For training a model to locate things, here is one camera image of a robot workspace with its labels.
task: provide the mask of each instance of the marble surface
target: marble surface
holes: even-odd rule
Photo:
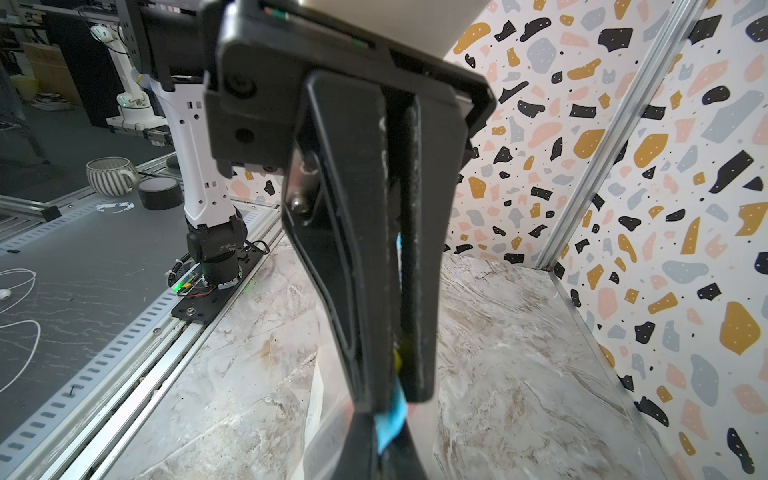
[[[446,255],[430,478],[664,478],[544,272]],[[290,478],[326,315],[286,239],[109,480]]]

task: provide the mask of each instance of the striped mug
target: striped mug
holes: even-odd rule
[[[108,197],[127,195],[139,183],[139,173],[127,158],[97,158],[89,161],[85,169],[91,187]]]

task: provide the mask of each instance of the bolt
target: bolt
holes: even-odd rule
[[[251,98],[256,94],[256,84],[241,74],[231,74],[224,79],[224,86],[232,95],[241,100]]]
[[[290,211],[295,214],[304,215],[306,212],[310,211],[310,206],[302,194],[293,194],[288,204],[290,206]]]

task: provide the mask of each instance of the roll of black tape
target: roll of black tape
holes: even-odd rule
[[[152,177],[138,186],[141,204],[147,210],[168,210],[184,203],[181,185],[175,178]]]

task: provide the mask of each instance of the mug handle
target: mug handle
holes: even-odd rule
[[[139,176],[136,174],[135,171],[124,168],[123,170],[118,171],[120,175],[123,177],[127,177],[128,180],[131,182],[131,189],[135,188],[136,185],[139,183]]]

